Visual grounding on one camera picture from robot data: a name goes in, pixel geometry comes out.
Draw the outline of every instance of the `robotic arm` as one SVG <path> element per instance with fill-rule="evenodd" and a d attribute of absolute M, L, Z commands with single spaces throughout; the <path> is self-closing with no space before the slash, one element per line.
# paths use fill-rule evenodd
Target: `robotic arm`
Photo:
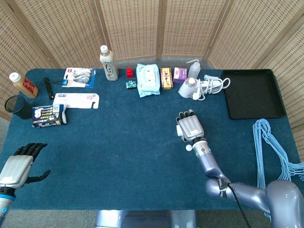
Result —
<path fill-rule="evenodd" d="M 0 173 L 0 228 L 15 201 L 15 190 L 23 187 L 24 184 L 42 181 L 50 174 L 51 170 L 47 170 L 40 177 L 28 175 L 41 149 L 46 146 L 47 144 L 43 143 L 29 143 L 20 147 L 6 161 Z"/>
<path fill-rule="evenodd" d="M 304 228 L 304 199 L 295 184 L 275 180 L 264 190 L 243 183 L 231 183 L 215 161 L 194 111 L 190 109 L 179 113 L 176 121 L 178 135 L 183 141 L 192 143 L 186 149 L 195 151 L 206 176 L 211 178 L 205 184 L 208 195 L 237 200 L 271 215 L 273 228 Z"/>

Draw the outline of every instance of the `black cup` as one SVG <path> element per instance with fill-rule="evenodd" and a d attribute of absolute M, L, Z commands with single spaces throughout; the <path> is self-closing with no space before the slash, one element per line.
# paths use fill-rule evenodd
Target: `black cup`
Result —
<path fill-rule="evenodd" d="M 5 110 L 23 120 L 32 118 L 33 106 L 20 95 L 11 96 L 4 104 Z"/>

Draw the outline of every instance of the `purple box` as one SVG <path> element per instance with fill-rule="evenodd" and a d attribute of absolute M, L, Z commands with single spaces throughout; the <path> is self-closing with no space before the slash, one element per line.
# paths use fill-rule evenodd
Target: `purple box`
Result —
<path fill-rule="evenodd" d="M 174 68 L 173 82 L 183 84 L 187 79 L 187 69 L 185 68 Z"/>

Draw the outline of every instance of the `brown bottle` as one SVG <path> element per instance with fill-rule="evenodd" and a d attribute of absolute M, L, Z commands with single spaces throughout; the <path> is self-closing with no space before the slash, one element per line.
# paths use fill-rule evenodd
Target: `brown bottle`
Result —
<path fill-rule="evenodd" d="M 38 93 L 38 88 L 29 81 L 25 76 L 14 72 L 9 75 L 10 80 L 13 82 L 13 85 L 23 92 L 28 98 L 36 98 Z"/>

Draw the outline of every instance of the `woven panel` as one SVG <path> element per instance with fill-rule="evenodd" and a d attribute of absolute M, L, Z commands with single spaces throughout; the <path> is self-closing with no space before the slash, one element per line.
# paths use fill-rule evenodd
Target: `woven panel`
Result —
<path fill-rule="evenodd" d="M 289 122 L 304 119 L 304 25 L 264 66 L 274 71 Z"/>
<path fill-rule="evenodd" d="M 225 0 L 167 0 L 163 55 L 202 56 Z"/>
<path fill-rule="evenodd" d="M 39 56 L 37 47 L 31 45 L 3 8 L 0 9 L 0 36 L 0 117 L 8 120 L 10 114 L 5 111 L 4 103 L 18 93 L 9 80 L 10 73 L 25 74 L 33 68 L 48 68 L 50 64 Z"/>
<path fill-rule="evenodd" d="M 97 25 L 89 1 L 15 0 L 62 68 L 100 67 Z"/>
<path fill-rule="evenodd" d="M 159 0 L 100 0 L 116 59 L 156 55 Z"/>
<path fill-rule="evenodd" d="M 235 0 L 210 62 L 215 68 L 251 68 L 303 5 L 303 0 Z"/>
<path fill-rule="evenodd" d="M 304 162 L 304 129 L 294 133 L 294 140 L 298 148 L 301 162 Z"/>

